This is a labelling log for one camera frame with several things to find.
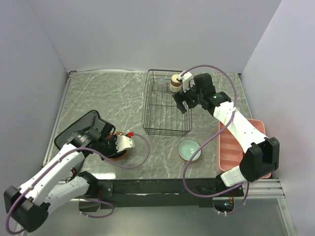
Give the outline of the celadon green bowl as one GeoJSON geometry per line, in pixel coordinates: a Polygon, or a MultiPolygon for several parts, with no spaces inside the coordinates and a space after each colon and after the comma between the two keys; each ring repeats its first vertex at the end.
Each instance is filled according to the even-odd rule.
{"type": "Polygon", "coordinates": [[[188,162],[195,151],[200,147],[200,145],[191,139],[186,139],[180,142],[178,145],[178,156],[183,160],[188,162]]]}

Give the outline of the red floral lacquer plate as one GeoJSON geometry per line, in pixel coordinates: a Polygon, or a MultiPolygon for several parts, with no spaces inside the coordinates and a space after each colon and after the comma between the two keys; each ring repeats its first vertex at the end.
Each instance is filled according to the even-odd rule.
{"type": "MultiPolygon", "coordinates": [[[[126,136],[126,135],[127,135],[126,133],[120,132],[120,131],[115,132],[115,134],[116,134],[117,136],[126,136]]],[[[119,159],[123,158],[126,154],[127,154],[127,150],[124,150],[124,151],[122,151],[122,152],[119,152],[119,153],[110,155],[110,156],[109,156],[109,159],[112,159],[112,160],[114,160],[114,159],[119,160],[119,159]]]]}

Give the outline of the clear drinking glass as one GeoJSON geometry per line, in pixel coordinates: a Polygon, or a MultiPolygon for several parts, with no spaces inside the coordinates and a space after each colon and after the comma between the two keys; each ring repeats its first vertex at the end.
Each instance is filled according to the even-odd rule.
{"type": "Polygon", "coordinates": [[[158,78],[157,78],[157,83],[158,83],[159,85],[164,85],[164,84],[165,84],[165,81],[166,81],[165,77],[158,77],[158,78]]]}

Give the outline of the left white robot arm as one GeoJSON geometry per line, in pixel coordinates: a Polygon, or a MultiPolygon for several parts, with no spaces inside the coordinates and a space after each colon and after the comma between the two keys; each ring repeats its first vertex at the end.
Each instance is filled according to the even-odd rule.
{"type": "Polygon", "coordinates": [[[115,129],[113,124],[100,120],[90,124],[73,123],[61,132],[54,140],[59,149],[57,155],[20,187],[11,186],[5,190],[7,232],[11,235],[19,233],[10,229],[10,219],[22,226],[23,231],[31,233],[46,221],[50,213],[69,200],[79,196],[98,197],[101,186],[98,179],[87,171],[75,171],[67,183],[57,184],[88,155],[95,153],[106,159],[116,153],[115,129]]]}

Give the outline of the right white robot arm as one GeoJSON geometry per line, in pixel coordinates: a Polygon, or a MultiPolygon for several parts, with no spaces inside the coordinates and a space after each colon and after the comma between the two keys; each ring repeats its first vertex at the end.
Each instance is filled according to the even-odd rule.
{"type": "Polygon", "coordinates": [[[228,195],[233,186],[245,181],[254,182],[279,167],[280,143],[255,128],[235,108],[234,100],[225,92],[216,92],[208,73],[193,76],[191,73],[175,74],[172,78],[181,85],[173,95],[177,108],[185,113],[197,105],[220,121],[237,140],[245,156],[240,164],[218,176],[216,192],[228,195]]]}

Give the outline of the black wire dish rack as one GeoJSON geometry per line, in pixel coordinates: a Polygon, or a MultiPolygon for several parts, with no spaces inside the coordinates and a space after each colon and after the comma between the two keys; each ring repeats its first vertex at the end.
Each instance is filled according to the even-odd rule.
{"type": "Polygon", "coordinates": [[[147,71],[142,109],[142,127],[146,134],[183,137],[191,131],[191,109],[184,103],[187,112],[182,114],[169,89],[171,76],[179,73],[179,70],[147,71]],[[164,85],[157,83],[158,77],[165,77],[164,85]]]}

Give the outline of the beige brown ceramic cup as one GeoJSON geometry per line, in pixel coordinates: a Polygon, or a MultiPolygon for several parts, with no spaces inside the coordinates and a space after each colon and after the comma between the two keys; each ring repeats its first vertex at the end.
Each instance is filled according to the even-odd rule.
{"type": "Polygon", "coordinates": [[[171,76],[169,89],[174,93],[177,93],[182,89],[182,81],[179,81],[179,74],[174,74],[171,76]]]}

